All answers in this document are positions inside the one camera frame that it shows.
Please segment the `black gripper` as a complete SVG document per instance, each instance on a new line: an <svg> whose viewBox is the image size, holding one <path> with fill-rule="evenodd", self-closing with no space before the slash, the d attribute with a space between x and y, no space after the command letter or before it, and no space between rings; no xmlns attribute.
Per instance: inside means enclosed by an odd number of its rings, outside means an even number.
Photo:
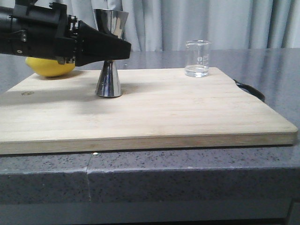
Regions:
<svg viewBox="0 0 300 225"><path fill-rule="evenodd" d="M102 33L67 13L67 6L51 2L16 2L0 8L0 52L2 54L56 60L81 67L104 60L130 57L131 44Z"/></svg>

